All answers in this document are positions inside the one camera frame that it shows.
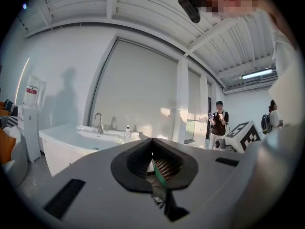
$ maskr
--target faucet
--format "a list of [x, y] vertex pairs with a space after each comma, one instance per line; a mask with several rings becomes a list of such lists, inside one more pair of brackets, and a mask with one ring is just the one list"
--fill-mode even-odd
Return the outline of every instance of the faucet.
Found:
[[99, 129], [99, 134], [102, 134], [104, 133], [104, 128], [103, 128], [103, 125], [102, 125], [102, 114], [101, 113], [97, 113], [94, 117], [94, 120], [96, 119], [97, 116], [100, 116], [100, 124], [97, 126], [97, 128]]

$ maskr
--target orange cushion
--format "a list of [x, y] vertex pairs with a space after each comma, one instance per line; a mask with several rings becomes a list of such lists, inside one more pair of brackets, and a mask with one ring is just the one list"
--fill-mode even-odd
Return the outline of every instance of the orange cushion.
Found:
[[15, 147], [16, 139], [6, 135], [0, 128], [0, 162], [2, 165], [10, 161], [10, 155]]
[[10, 112], [7, 111], [7, 110], [0, 109], [0, 115], [2, 115], [2, 116], [8, 116], [8, 115], [10, 115]]

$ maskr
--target red label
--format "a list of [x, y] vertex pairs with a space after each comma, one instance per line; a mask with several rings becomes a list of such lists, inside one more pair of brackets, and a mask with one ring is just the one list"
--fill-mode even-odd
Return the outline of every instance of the red label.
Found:
[[27, 88], [27, 93], [37, 94], [37, 90], [33, 90], [33, 89], [30, 89], [30, 88]]

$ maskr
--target fluorescent light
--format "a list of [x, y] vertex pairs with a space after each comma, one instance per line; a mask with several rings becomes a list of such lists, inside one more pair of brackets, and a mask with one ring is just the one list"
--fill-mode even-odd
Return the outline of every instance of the fluorescent light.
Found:
[[22, 71], [22, 73], [21, 73], [21, 77], [20, 77], [20, 79], [19, 79], [19, 83], [18, 83], [17, 91], [16, 91], [16, 96], [15, 96], [15, 104], [16, 104], [16, 105], [17, 105], [17, 95], [18, 95], [18, 90], [19, 90], [20, 82], [21, 82], [21, 79], [22, 79], [22, 76], [23, 76], [25, 67], [27, 67], [27, 64], [28, 64], [28, 61], [29, 61], [29, 60], [30, 60], [30, 58], [28, 58], [27, 62], [25, 63], [25, 66], [24, 66], [23, 71]]
[[257, 77], [257, 76], [261, 76], [261, 75], [265, 75], [265, 74], [271, 74], [271, 73], [272, 73], [272, 69], [265, 70], [265, 71], [259, 71], [259, 72], [255, 72], [252, 74], [243, 75], [243, 79], [246, 80], [246, 79], [250, 79], [253, 77]]

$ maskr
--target soap dispenser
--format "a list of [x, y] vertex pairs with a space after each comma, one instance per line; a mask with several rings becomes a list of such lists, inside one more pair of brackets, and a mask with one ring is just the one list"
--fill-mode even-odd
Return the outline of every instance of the soap dispenser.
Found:
[[125, 137], [129, 138], [130, 137], [130, 129], [129, 129], [129, 125], [127, 125], [127, 128], [125, 130]]

